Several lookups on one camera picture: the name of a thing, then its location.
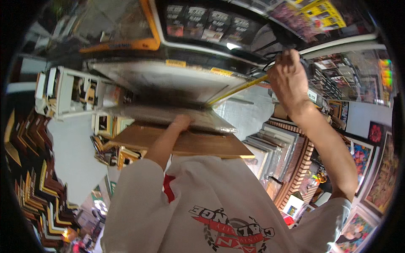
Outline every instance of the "hand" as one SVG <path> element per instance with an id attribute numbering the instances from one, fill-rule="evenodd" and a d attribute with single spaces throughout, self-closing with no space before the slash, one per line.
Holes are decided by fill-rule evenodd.
<path id="1" fill-rule="evenodd" d="M 180 132 L 187 130 L 192 119 L 189 115 L 177 115 L 175 120 L 170 124 L 170 127 L 179 130 Z"/>
<path id="2" fill-rule="evenodd" d="M 297 50 L 283 51 L 267 75 L 271 88 L 293 121 L 298 121 L 307 110 L 315 108 L 307 94 L 308 78 Z"/>

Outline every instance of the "person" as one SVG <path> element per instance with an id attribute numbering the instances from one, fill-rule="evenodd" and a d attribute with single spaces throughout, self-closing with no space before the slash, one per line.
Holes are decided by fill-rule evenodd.
<path id="1" fill-rule="evenodd" d="M 329 201 L 288 229 L 242 159 L 173 156 L 190 117 L 178 115 L 145 158 L 122 170 L 101 245 L 104 252 L 327 252 L 340 235 L 357 188 L 341 137 L 309 100 L 296 50 L 267 72 L 290 118 L 314 143 L 332 183 Z"/>

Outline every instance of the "wall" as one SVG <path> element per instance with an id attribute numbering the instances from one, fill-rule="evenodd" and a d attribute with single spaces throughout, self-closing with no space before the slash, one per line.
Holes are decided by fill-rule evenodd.
<path id="1" fill-rule="evenodd" d="M 48 135 L 53 139 L 55 171 L 68 184 L 69 201 L 81 205 L 107 173 L 107 166 L 94 158 L 90 140 L 93 134 L 91 115 L 51 120 Z"/>
<path id="2" fill-rule="evenodd" d="M 392 108 L 376 104 L 349 102 L 346 132 L 367 138 L 370 121 L 391 126 Z"/>

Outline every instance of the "yellow tape measure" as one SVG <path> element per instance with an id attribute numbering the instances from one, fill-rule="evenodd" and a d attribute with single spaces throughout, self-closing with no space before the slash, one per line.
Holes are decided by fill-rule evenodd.
<path id="1" fill-rule="evenodd" d="M 265 81 L 265 80 L 267 79 L 267 77 L 268 77 L 267 75 L 264 75 L 264 76 L 262 76 L 262 77 L 257 78 L 256 80 L 250 81 L 250 82 L 244 84 L 243 86 L 240 86 L 240 87 L 234 89 L 233 91 L 231 91 L 231 92 L 229 92 L 229 93 L 227 93 L 227 94 L 225 94 L 225 95 L 223 95 L 223 96 L 220 96 L 219 98 L 217 98 L 217 99 L 211 101 L 209 104 L 212 105 L 212 104 L 214 104 L 214 103 L 216 103 L 216 102 L 218 102 L 218 101 L 221 101 L 221 100 L 223 100 L 223 99 L 225 99 L 225 98 L 227 98 L 227 97 L 229 97 L 229 96 L 232 96 L 233 94 L 235 94 L 235 93 L 237 93 L 237 92 L 239 92 L 239 91 L 241 91 L 241 90 L 244 90 L 244 89 L 246 89 L 246 88 L 249 88 L 250 86 L 253 86 L 253 85 L 255 85 L 255 84 L 258 84 L 258 83 L 260 83 L 260 82 L 262 82 L 262 81 Z"/>

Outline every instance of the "yellow label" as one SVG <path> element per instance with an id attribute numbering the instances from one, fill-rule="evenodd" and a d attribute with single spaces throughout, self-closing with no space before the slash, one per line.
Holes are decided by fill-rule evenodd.
<path id="1" fill-rule="evenodd" d="M 166 65 L 175 67 L 185 67 L 185 62 L 177 60 L 166 60 Z"/>
<path id="2" fill-rule="evenodd" d="M 220 68 L 212 68 L 211 72 L 214 72 L 216 74 L 221 74 L 221 75 L 224 75 L 224 76 L 230 76 L 230 75 L 233 74 L 232 71 L 227 71 L 227 70 L 223 70 L 223 69 L 220 69 Z"/>

